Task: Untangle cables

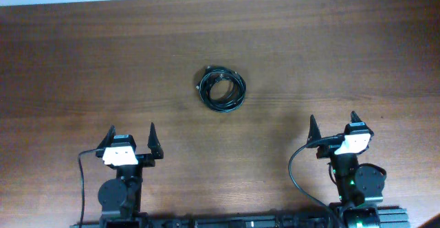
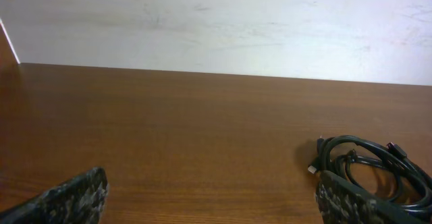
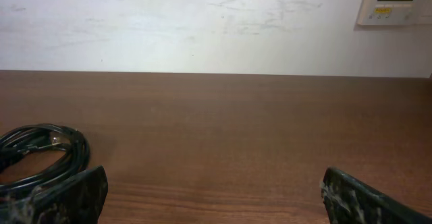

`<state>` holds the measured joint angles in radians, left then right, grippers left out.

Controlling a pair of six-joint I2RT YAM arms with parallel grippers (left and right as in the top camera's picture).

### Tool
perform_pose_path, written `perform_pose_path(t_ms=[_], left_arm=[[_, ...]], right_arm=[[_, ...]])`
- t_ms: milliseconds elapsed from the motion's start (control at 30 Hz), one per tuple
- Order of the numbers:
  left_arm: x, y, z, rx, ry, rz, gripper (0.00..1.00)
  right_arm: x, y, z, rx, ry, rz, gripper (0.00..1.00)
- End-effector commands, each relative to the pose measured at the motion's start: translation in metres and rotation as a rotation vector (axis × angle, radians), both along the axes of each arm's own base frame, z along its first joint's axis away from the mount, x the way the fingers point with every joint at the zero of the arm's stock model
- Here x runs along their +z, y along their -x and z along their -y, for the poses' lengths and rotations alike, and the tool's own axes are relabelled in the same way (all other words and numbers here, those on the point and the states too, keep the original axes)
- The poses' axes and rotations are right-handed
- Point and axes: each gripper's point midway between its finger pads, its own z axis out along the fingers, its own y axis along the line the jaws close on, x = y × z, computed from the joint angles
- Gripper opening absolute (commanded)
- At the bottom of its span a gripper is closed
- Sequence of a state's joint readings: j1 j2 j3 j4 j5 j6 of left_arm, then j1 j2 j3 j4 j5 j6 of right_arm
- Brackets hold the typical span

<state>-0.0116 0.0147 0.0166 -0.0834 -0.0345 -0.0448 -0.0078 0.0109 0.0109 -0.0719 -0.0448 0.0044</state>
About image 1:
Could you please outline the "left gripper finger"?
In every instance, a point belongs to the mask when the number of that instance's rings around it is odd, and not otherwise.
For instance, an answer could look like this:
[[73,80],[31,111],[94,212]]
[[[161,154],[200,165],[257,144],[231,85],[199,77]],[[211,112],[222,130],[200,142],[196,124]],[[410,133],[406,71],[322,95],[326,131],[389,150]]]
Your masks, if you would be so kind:
[[154,159],[163,159],[164,158],[164,151],[163,151],[163,149],[160,145],[159,139],[157,137],[154,123],[151,123],[147,146],[151,150],[151,154],[154,157]]
[[97,149],[103,149],[110,146],[113,143],[114,136],[116,135],[116,128],[114,125],[110,126],[110,129],[104,139],[100,142]]

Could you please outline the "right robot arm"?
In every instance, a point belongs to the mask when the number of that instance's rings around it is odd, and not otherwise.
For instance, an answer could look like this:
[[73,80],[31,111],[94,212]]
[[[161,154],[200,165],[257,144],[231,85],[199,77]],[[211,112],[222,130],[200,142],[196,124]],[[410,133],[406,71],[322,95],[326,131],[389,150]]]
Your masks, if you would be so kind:
[[356,112],[351,122],[337,135],[322,137],[315,117],[310,117],[307,147],[317,150],[318,159],[329,159],[331,173],[340,196],[333,204],[337,220],[345,227],[380,227],[377,204],[383,201],[385,169],[358,161],[369,149],[374,132]]

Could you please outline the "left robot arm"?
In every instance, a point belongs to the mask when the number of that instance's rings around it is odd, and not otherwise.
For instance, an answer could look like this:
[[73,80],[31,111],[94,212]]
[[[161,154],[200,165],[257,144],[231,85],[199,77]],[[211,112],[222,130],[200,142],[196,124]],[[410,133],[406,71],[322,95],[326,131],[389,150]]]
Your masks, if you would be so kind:
[[155,167],[164,158],[155,125],[151,124],[147,147],[150,153],[136,154],[132,135],[117,135],[112,126],[97,147],[96,156],[116,171],[98,190],[101,204],[100,227],[147,227],[148,215],[140,211],[143,169]]

